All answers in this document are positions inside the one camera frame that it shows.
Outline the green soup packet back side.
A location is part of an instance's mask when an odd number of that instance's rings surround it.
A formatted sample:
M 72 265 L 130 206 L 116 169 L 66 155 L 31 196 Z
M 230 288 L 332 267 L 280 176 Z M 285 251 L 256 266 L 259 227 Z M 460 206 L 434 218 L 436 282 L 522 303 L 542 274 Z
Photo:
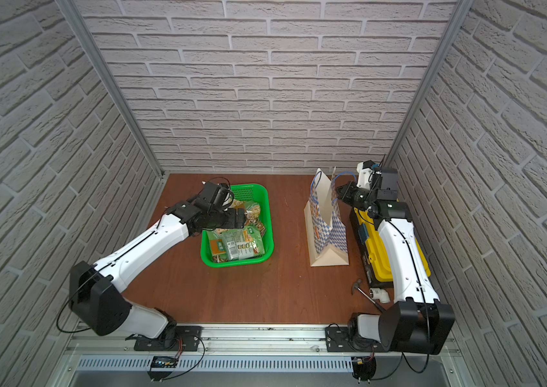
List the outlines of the green soup packet back side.
M 252 259 L 265 253 L 262 235 L 253 226 L 241 230 L 228 230 L 221 235 L 228 251 L 229 261 Z

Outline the white blue checkered paper bag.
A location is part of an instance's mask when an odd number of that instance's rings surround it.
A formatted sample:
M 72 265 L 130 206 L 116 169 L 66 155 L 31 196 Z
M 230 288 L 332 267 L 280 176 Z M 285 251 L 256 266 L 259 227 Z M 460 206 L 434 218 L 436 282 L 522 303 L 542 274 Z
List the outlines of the white blue checkered paper bag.
M 317 169 L 304 208 L 311 267 L 348 266 L 347 228 L 342 221 L 336 178 Z

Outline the green cream soup packet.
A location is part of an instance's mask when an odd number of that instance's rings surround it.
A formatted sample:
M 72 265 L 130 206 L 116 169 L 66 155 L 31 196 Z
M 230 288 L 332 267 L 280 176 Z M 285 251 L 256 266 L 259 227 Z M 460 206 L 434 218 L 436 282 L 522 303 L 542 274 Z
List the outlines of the green cream soup packet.
M 217 231 L 207 231 L 211 260 L 215 263 L 228 262 L 228 251 L 222 235 Z

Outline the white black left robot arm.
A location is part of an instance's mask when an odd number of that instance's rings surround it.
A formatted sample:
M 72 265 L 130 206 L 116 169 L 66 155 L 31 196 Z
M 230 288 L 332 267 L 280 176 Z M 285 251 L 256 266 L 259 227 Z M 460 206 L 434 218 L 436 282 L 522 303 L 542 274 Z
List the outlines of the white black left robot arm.
M 70 310 L 96 335 L 127 332 L 149 340 L 170 340 L 176 322 L 157 309 L 128 301 L 122 293 L 138 275 L 192 235 L 218 228 L 241 229 L 245 211 L 231 208 L 226 182 L 204 182 L 199 193 L 167 208 L 149 229 L 108 256 L 70 270 Z

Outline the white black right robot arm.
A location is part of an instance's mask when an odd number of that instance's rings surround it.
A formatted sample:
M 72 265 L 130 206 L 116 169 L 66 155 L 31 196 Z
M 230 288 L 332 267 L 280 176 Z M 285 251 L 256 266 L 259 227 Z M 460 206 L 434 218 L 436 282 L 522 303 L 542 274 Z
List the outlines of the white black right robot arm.
M 368 280 L 364 295 L 377 313 L 350 318 L 350 345 L 437 355 L 455 314 L 431 285 L 410 209 L 397 198 L 397 170 L 364 161 L 357 172 L 357 180 L 337 187 L 336 195 L 352 208 L 352 230 Z

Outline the white pipe elbow fitting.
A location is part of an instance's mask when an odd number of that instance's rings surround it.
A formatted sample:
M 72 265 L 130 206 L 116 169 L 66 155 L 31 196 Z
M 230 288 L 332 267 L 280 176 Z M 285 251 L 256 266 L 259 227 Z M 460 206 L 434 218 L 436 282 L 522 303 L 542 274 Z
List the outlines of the white pipe elbow fitting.
M 381 304 L 388 304 L 391 302 L 388 291 L 383 288 L 370 288 L 369 296 L 372 300 Z

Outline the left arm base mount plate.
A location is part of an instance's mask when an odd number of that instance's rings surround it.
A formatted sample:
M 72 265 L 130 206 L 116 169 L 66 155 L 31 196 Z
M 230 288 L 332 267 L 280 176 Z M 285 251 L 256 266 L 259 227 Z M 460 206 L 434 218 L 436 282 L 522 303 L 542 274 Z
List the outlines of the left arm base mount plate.
M 202 326 L 167 327 L 156 339 L 138 335 L 134 350 L 137 352 L 178 352 L 179 347 L 184 352 L 196 352 L 202 348 L 199 339 Z

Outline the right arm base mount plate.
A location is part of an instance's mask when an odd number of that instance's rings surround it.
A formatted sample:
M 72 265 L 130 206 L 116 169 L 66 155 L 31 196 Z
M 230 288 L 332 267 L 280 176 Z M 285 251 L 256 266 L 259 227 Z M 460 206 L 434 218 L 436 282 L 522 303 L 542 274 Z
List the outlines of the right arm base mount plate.
M 360 352 L 372 353 L 381 351 L 381 345 L 375 340 L 353 336 L 348 327 L 336 323 L 325 327 L 325 344 L 327 352 Z

